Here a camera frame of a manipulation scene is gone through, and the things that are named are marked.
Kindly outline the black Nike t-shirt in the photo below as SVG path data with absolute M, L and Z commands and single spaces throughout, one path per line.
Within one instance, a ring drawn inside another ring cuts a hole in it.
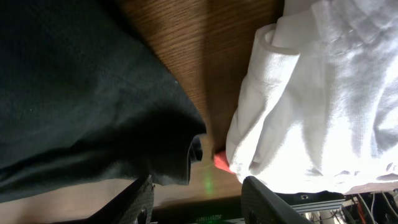
M 205 132 L 115 2 L 1 2 L 2 202 L 145 175 L 187 185 Z

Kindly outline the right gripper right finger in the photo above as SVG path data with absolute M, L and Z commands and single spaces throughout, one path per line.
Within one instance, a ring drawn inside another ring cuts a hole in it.
M 246 224 L 311 224 L 253 176 L 243 181 L 241 210 Z

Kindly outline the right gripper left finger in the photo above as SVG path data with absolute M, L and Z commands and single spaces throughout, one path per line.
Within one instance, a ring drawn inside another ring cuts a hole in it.
M 149 224 L 154 206 L 154 185 L 148 175 L 135 180 L 84 223 Z

